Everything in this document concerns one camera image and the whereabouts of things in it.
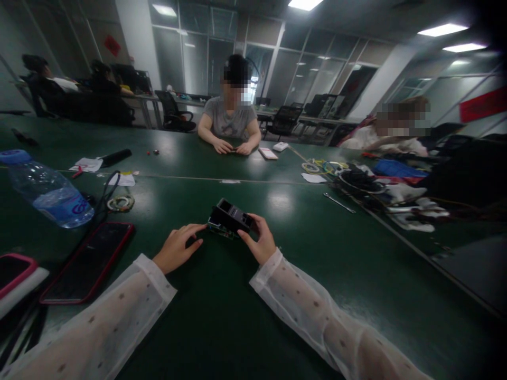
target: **white blouse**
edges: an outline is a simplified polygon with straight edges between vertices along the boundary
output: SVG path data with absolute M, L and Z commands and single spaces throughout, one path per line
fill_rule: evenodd
M 276 313 L 346 379 L 429 379 L 376 330 L 341 310 L 279 249 L 250 280 Z M 176 289 L 141 254 L 88 308 L 42 339 L 1 379 L 114 379 Z

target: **hand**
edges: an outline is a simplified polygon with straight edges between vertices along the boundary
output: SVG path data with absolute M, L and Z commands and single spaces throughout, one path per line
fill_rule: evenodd
M 252 150 L 253 147 L 249 143 L 244 142 L 243 144 L 241 144 L 239 147 L 236 148 L 236 153 L 248 156 L 250 153 L 252 153 Z
M 213 143 L 213 147 L 215 147 L 215 150 L 218 152 L 218 154 L 231 153 L 233 149 L 232 145 L 230 145 L 227 141 L 220 139 Z
M 190 237 L 197 239 L 196 232 L 202 231 L 206 227 L 206 224 L 189 224 L 179 230 L 173 230 L 153 262 L 164 274 L 179 268 L 202 244 L 202 239 L 199 239 L 190 247 L 185 248 L 186 241 Z
M 264 265 L 269 258 L 276 252 L 275 240 L 269 230 L 266 219 L 259 215 L 249 214 L 255 221 L 259 231 L 259 241 L 254 241 L 245 231 L 238 230 L 238 235 L 247 244 L 260 265 Z

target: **person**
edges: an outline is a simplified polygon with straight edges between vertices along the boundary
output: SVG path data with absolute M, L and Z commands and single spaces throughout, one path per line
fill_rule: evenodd
M 284 258 L 266 220 L 257 241 L 238 234 L 259 263 L 250 280 L 267 306 L 347 379 L 430 379 L 390 342 L 349 316 L 330 294 Z M 153 260 L 141 254 L 88 308 L 47 336 L 0 374 L 5 378 L 113 379 L 177 290 L 165 275 L 183 265 L 203 239 L 185 247 L 205 224 L 173 230 Z
M 92 92 L 107 95 L 134 95 L 132 91 L 123 88 L 111 80 L 111 68 L 108 65 L 99 60 L 93 60 L 90 68 L 92 72 L 90 80 Z
M 261 133 L 257 114 L 251 104 L 241 101 L 248 83 L 248 63 L 240 54 L 229 57 L 221 78 L 221 97 L 211 98 L 204 106 L 204 114 L 198 126 L 199 137 L 213 145 L 218 154 L 233 151 L 233 146 L 222 137 L 245 140 L 236 153 L 248 156 L 259 145 Z
M 46 59 L 38 55 L 23 54 L 21 59 L 25 67 L 31 72 L 55 82 L 64 92 L 77 92 L 79 88 L 74 82 L 64 78 L 57 78 L 51 72 Z
M 419 119 L 428 100 L 422 96 L 409 98 L 398 104 L 397 112 L 380 112 L 366 127 L 358 129 L 352 138 L 340 147 L 349 149 L 380 150 L 384 153 L 415 153 L 427 157 L 428 151 L 410 136 L 410 125 Z

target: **pink phone case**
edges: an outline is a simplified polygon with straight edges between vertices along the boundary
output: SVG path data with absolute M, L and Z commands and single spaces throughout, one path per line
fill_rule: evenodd
M 35 269 L 37 269 L 37 262 L 29 257 L 18 255 L 17 253 L 8 253 L 6 255 L 0 256 L 0 259 L 5 256 L 10 256 L 12 258 L 27 261 L 30 265 L 23 272 L 21 272 L 14 280 L 0 289 L 0 299 L 4 298 L 11 290 L 17 287 L 20 283 L 22 283 L 28 276 L 30 276 Z

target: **fluorescent light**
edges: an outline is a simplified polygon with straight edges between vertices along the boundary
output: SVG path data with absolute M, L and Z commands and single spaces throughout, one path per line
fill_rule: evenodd
M 311 11 L 317 5 L 319 5 L 323 0 L 292 0 L 289 3 L 289 7 L 301 9 L 304 11 Z
M 445 34 L 460 32 L 465 29 L 468 29 L 468 26 L 462 26 L 462 25 L 456 25 L 456 24 L 445 24 L 445 25 L 437 26 L 435 28 L 420 31 L 418 34 L 429 35 L 430 37 L 439 37 L 439 36 L 445 35 Z
M 170 17 L 177 17 L 176 12 L 171 7 L 167 7 L 165 5 L 156 5 L 153 4 L 153 7 L 159 12 L 161 15 L 164 16 L 170 16 Z
M 457 60 L 451 63 L 451 65 L 469 64 L 470 61 Z
M 486 46 L 484 46 L 484 45 L 471 43 L 471 44 L 464 44 L 464 45 L 448 46 L 446 48 L 443 48 L 442 50 L 452 51 L 454 53 L 461 53 L 464 51 L 484 49 L 485 47 Z

